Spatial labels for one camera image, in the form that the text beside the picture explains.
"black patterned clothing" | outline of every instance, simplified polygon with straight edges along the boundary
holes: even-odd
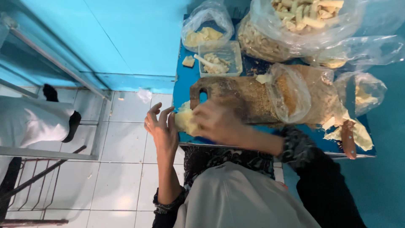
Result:
[[[320,226],[365,227],[340,173],[340,165],[317,148],[307,135],[292,126],[286,126],[280,136],[284,138],[284,147],[278,159],[290,165],[300,176],[297,191],[305,208]],[[184,190],[170,205],[160,205],[154,200],[158,209],[153,227],[173,227],[177,210],[187,197],[187,190],[207,168],[231,161],[274,179],[273,157],[257,151],[210,147],[182,149],[185,151]]]

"metal rack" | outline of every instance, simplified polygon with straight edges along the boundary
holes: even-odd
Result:
[[[80,125],[92,125],[92,126],[96,127],[96,132],[95,132],[90,155],[79,154],[79,152],[83,151],[87,147],[86,145],[83,145],[82,147],[78,148],[73,153],[64,153],[64,152],[59,152],[59,151],[44,151],[44,150],[35,150],[35,149],[28,149],[28,148],[11,148],[11,147],[0,146],[0,155],[25,158],[21,162],[22,167],[20,169],[20,176],[19,176],[17,187],[15,189],[5,193],[4,195],[0,196],[0,202],[2,202],[2,201],[8,202],[12,197],[14,197],[12,202],[9,204],[8,208],[10,208],[14,204],[15,195],[17,193],[19,193],[20,191],[22,191],[23,189],[28,187],[28,193],[26,196],[25,203],[17,209],[17,211],[21,211],[21,209],[24,207],[24,205],[28,202],[32,184],[34,182],[40,180],[41,178],[43,178],[38,201],[34,205],[34,207],[32,209],[30,209],[31,211],[43,211],[42,216],[41,216],[42,219],[36,219],[36,220],[33,220],[33,219],[4,219],[4,220],[0,221],[0,227],[1,226],[13,227],[13,226],[63,225],[63,224],[68,223],[68,221],[64,220],[64,219],[61,219],[61,220],[45,220],[44,219],[47,208],[53,203],[53,197],[55,195],[56,184],[58,182],[58,177],[59,177],[60,165],[62,165],[68,159],[90,160],[90,161],[98,160],[98,157],[99,157],[98,145],[99,145],[100,134],[101,134],[101,127],[102,127],[101,125],[102,125],[104,113],[106,110],[107,101],[108,100],[111,101],[111,90],[102,90],[102,89],[98,88],[92,81],[90,81],[86,76],[81,74],[76,68],[74,68],[72,65],[70,65],[59,54],[57,54],[55,51],[53,51],[51,48],[49,48],[46,44],[44,44],[38,38],[36,38],[32,34],[25,31],[21,26],[18,25],[17,21],[15,21],[11,17],[7,16],[5,13],[1,14],[0,26],[1,26],[2,30],[7,29],[9,34],[12,34],[15,37],[17,37],[18,39],[20,39],[21,41],[23,41],[25,44],[27,44],[32,49],[37,51],[39,54],[44,56],[46,59],[48,59],[54,65],[56,65],[57,67],[62,69],[64,72],[66,72],[72,78],[76,79],[83,86],[90,89],[93,93],[97,94],[98,96],[100,96],[102,98],[102,106],[101,106],[100,116],[98,118],[97,124],[80,124]],[[0,79],[0,85],[10,88],[18,93],[21,93],[24,96],[31,97],[33,99],[38,98],[38,95],[36,95],[28,90],[25,90],[21,87],[18,87],[5,80]],[[35,175],[35,171],[36,171],[38,162],[43,161],[43,160],[47,161],[46,169],[44,171],[42,171],[41,173],[39,173],[38,175]],[[56,162],[52,166],[49,166],[49,163],[52,160],[58,161],[58,162]],[[35,162],[35,168],[32,173],[32,178],[24,183],[21,183],[21,177],[24,174],[24,168],[28,162]],[[47,178],[47,174],[54,171],[55,169],[57,169],[57,173],[56,173],[56,177],[55,177],[55,185],[53,186],[51,202],[48,205],[44,205],[43,208],[37,208],[38,204],[40,202],[40,199],[41,199],[41,195],[43,194],[43,188],[44,188],[45,179]]]
[[[93,147],[91,149],[90,155],[83,155],[83,154],[74,154],[74,153],[64,153],[59,151],[43,151],[43,150],[34,150],[28,148],[10,148],[0,146],[0,155],[5,156],[16,156],[16,157],[37,157],[37,158],[52,158],[52,159],[78,159],[78,160],[91,160],[97,161],[98,154],[97,154],[97,147],[100,139],[101,134],[101,124],[103,121],[107,101],[111,101],[111,91],[110,90],[101,90],[97,88],[97,86],[90,81],[86,76],[80,73],[76,68],[70,65],[66,60],[64,60],[59,54],[45,45],[42,41],[38,38],[33,36],[32,34],[25,31],[18,23],[12,19],[11,17],[7,16],[6,14],[2,13],[1,17],[1,26],[5,26],[9,33],[19,38],[21,41],[26,43],[32,49],[37,51],[39,54],[44,56],[46,59],[51,61],[57,67],[62,69],[68,75],[79,81],[83,86],[90,89],[93,93],[97,94],[102,98],[102,107],[100,110],[100,116],[98,118],[97,124],[86,124],[86,125],[94,125],[97,127]],[[19,92],[25,96],[31,98],[38,98],[38,95],[31,93],[23,88],[20,88],[12,83],[6,82],[4,80],[0,80],[0,85],[8,87],[16,92]]]

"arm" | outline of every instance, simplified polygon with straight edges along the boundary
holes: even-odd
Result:
[[[159,169],[159,187],[153,198],[156,206],[153,227],[173,227],[177,218],[177,211],[184,203],[185,190],[180,185],[173,167],[179,138],[175,128],[174,107],[165,109],[160,114],[162,103],[154,105],[145,118],[144,127],[153,136]]]
[[[269,153],[290,165],[300,176],[297,191],[321,227],[365,227],[340,173],[340,165],[316,147],[307,135],[286,126],[280,136],[243,125],[232,112],[207,101],[198,106],[198,135],[215,142]]]

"floor tile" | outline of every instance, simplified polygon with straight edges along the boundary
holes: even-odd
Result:
[[[92,210],[136,211],[142,164],[101,163]]]
[[[172,101],[173,101],[173,94],[154,93],[152,95],[151,107],[153,105],[161,102],[162,107],[160,108],[160,111],[163,111],[172,106]]]
[[[184,183],[183,165],[174,165],[181,185]],[[141,187],[139,189],[138,211],[154,211],[152,203],[156,188],[159,186],[159,171],[157,164],[143,164]]]
[[[60,151],[61,141],[40,141],[28,146],[30,149],[43,151]]]
[[[97,121],[81,121],[81,124],[97,124]],[[80,125],[77,128],[73,140],[68,143],[62,143],[60,149],[61,152],[73,153],[81,146],[86,145],[87,148],[80,152],[81,154],[89,155],[93,148],[94,135],[96,133],[97,126]],[[101,160],[101,155],[104,147],[105,136],[107,134],[108,122],[103,121],[101,126],[101,133],[98,141],[97,153],[99,155],[98,160]]]
[[[43,87],[40,88],[38,92],[38,99],[46,100],[44,92],[42,91]],[[58,93],[58,100],[62,103],[74,104],[77,94],[77,88],[75,87],[65,87],[65,88],[55,88]]]
[[[20,170],[19,176],[17,178],[16,186],[21,177],[20,185],[24,182],[28,181],[33,177],[33,175],[37,175],[40,172],[44,171],[47,168],[48,161],[26,161],[24,164],[24,169]],[[48,193],[48,189],[51,186],[51,179],[52,179],[53,171],[45,176],[45,178],[41,178],[34,182],[30,187],[23,189],[21,192],[15,195],[15,198],[11,198],[10,201],[10,210],[17,210],[22,207],[22,210],[31,210],[35,207],[35,209],[42,209],[44,208],[45,199]]]
[[[69,223],[63,226],[41,226],[46,228],[86,228],[89,210],[47,210],[45,219],[66,219]]]
[[[26,90],[28,90],[28,91],[34,93],[34,94],[36,94],[37,91],[38,91],[38,88],[37,88],[37,87],[24,87],[24,86],[21,86],[21,88],[26,89]],[[22,95],[21,93],[19,93],[19,92],[15,92],[15,91],[12,90],[12,89],[9,89],[9,88],[7,88],[7,87],[5,87],[5,86],[1,86],[1,85],[0,85],[0,96],[6,96],[6,97],[22,97],[23,95]]]
[[[56,185],[53,203],[50,209],[90,209],[99,162],[67,161],[60,166],[58,182]],[[51,201],[52,191],[47,196],[48,204]]]
[[[81,120],[98,121],[100,116],[102,99],[90,90],[79,89],[75,100],[75,110],[81,114]],[[108,101],[104,113],[104,121],[110,117],[112,102]]]
[[[155,214],[153,211],[137,211],[135,228],[152,227]]]
[[[151,136],[149,133],[146,138],[145,156],[143,162],[144,163],[158,162],[156,160],[155,142],[153,141],[153,136]],[[177,148],[174,164],[184,164],[184,151],[180,147]]]
[[[87,228],[134,228],[136,211],[90,211]]]
[[[284,183],[283,168],[274,168],[274,175],[276,177],[276,181]]]
[[[143,123],[151,102],[144,103],[137,92],[114,92],[112,115],[110,121]]]
[[[6,219],[42,219],[41,216],[42,211],[8,211],[6,214]],[[36,228],[37,226],[25,226],[25,227]]]
[[[110,122],[101,161],[142,163],[146,134],[143,123]]]

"blue table surface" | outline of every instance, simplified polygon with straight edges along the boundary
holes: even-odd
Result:
[[[239,19],[232,19],[232,22],[234,26],[240,22]],[[206,24],[203,24],[203,26],[210,26],[213,27],[214,29],[217,29],[218,31],[221,31],[219,27],[216,27],[215,24],[209,24],[206,22]],[[198,68],[198,60],[196,60],[194,67],[185,67],[182,65],[182,62],[186,56],[193,56],[195,53],[187,50],[183,44],[180,42],[180,51],[179,51],[179,59],[177,62],[177,81],[175,83],[174,91],[173,91],[173,105],[176,107],[176,110],[186,101],[190,100],[190,86],[193,85],[195,82],[197,82],[198,79],[200,79],[200,72]],[[252,68],[257,69],[258,71],[256,74],[261,74],[265,73],[266,70],[268,69],[269,65],[271,63],[255,59],[252,57],[244,56],[242,54],[242,59],[243,59],[243,72],[241,76],[252,76],[253,72],[251,71]],[[301,62],[299,59],[293,59],[289,60],[288,62],[285,62],[285,64],[304,64]],[[206,98],[203,97],[203,94],[201,96],[201,102],[205,101]],[[358,117],[358,120],[366,127],[368,133],[371,135],[371,131],[369,128],[369,124],[367,121],[367,116],[363,115]],[[325,140],[323,139],[325,135],[325,131],[322,129],[311,129],[307,125],[301,124],[301,125],[296,125],[298,129],[301,131],[305,132],[316,144],[317,146],[322,149],[325,152],[330,152],[330,153],[337,153],[337,154],[344,154],[343,149],[338,145],[337,141],[334,140]],[[254,126],[259,131],[264,131],[268,133],[273,133],[278,129],[274,128],[268,128],[265,126]],[[179,132],[180,136],[180,142],[181,143],[191,143],[191,144],[210,144],[210,145],[215,145],[214,142],[202,138],[202,137],[192,137],[190,135],[187,135],[185,132]],[[376,156],[377,151],[375,150],[375,147],[373,147],[371,150],[364,151],[360,147],[356,146],[357,149],[357,154],[359,155],[371,155],[371,156]]]

